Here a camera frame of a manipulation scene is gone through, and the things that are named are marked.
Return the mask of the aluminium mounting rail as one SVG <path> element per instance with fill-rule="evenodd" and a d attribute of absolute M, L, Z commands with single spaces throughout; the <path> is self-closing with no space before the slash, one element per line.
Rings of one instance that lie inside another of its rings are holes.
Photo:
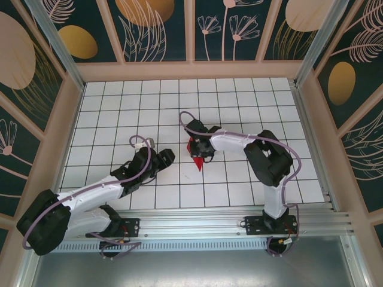
<path fill-rule="evenodd" d="M 139 218 L 139 239 L 231 239 L 245 237 L 240 222 L 261 215 L 261 206 L 202 207 L 191 209 L 120 210 L 122 218 Z M 343 236 L 355 227 L 346 212 L 336 212 L 328 204 L 299 206 L 299 236 Z"/>

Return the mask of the white grid table mat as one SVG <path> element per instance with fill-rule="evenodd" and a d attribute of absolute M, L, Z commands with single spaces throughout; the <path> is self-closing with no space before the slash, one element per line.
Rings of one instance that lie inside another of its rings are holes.
<path fill-rule="evenodd" d="M 183 127 L 258 134 L 267 129 L 301 158 L 287 184 L 289 203 L 325 203 L 308 141 L 286 78 L 223 78 L 88 83 L 58 192 L 97 182 L 134 155 L 129 139 L 153 138 L 175 161 L 153 181 L 111 206 L 118 210 L 261 205 L 263 187 L 245 156 L 217 152 L 201 171 L 187 152 Z"/>

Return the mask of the aluminium side rail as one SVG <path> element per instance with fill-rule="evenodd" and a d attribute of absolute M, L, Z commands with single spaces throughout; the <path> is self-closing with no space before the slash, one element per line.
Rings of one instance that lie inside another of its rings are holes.
<path fill-rule="evenodd" d="M 323 194 L 329 196 L 330 202 L 332 204 L 332 209 L 335 212 L 339 212 L 339 205 L 337 203 L 336 196 L 333 191 L 332 183 L 330 182 L 329 176 L 326 171 L 326 165 L 321 154 L 314 126 L 308 113 L 308 109 L 306 108 L 304 98 L 300 90 L 296 87 L 292 87 L 291 92 L 297 108 L 298 115 L 300 117 L 300 122 L 302 124 L 306 140 L 308 141 L 308 148 L 312 156 L 314 168 L 318 176 L 320 187 L 323 191 Z"/>

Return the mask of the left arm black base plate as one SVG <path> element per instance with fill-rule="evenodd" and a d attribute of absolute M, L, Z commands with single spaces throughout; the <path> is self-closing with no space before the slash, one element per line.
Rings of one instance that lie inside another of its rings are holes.
<path fill-rule="evenodd" d="M 131 238 L 138 237 L 140 227 L 139 218 L 113 219 L 106 230 L 96 232 L 97 235 L 105 238 Z"/>

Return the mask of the aluminium frame post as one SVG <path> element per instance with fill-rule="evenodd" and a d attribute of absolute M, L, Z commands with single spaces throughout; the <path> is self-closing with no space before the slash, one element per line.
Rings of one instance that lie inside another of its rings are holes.
<path fill-rule="evenodd" d="M 324 18 L 312 44 L 308 49 L 308 52 L 303 59 L 297 75 L 293 80 L 295 88 L 299 89 L 304 84 L 314 66 L 314 63 L 319 58 L 339 20 L 342 18 L 348 3 L 349 0 L 333 0 L 326 17 Z"/>
<path fill-rule="evenodd" d="M 57 53 L 75 85 L 84 90 L 84 81 L 66 48 L 55 24 L 64 24 L 75 11 L 74 0 L 23 0 L 37 25 L 47 37 L 48 43 Z"/>

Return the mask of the grey metal sheet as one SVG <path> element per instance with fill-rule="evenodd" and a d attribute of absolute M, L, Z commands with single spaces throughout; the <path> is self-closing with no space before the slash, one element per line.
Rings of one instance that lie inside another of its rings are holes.
<path fill-rule="evenodd" d="M 264 251 L 50 254 L 32 287 L 354 287 L 341 256 L 272 258 Z"/>

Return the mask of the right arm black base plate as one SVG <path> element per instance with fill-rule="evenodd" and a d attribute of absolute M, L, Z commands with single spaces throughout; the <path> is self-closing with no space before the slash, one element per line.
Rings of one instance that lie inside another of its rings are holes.
<path fill-rule="evenodd" d="M 287 235 L 290 231 L 296 234 L 298 228 L 297 218 L 294 215 L 279 219 L 246 216 L 244 223 L 247 235 Z"/>

